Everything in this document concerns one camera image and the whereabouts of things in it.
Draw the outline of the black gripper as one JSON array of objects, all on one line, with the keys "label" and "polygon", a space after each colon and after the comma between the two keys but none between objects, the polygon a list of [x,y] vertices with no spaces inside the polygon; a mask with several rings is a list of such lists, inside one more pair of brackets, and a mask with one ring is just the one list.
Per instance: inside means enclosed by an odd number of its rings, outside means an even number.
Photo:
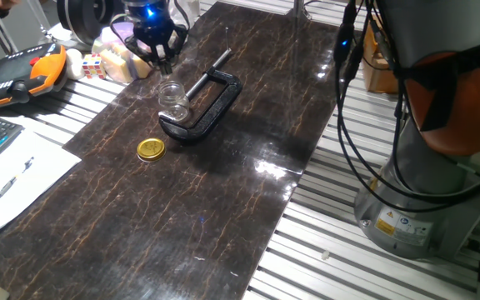
[{"label": "black gripper", "polygon": [[152,58],[161,74],[172,74],[188,28],[173,21],[167,4],[126,4],[125,12],[133,24],[126,47],[140,58]]}]

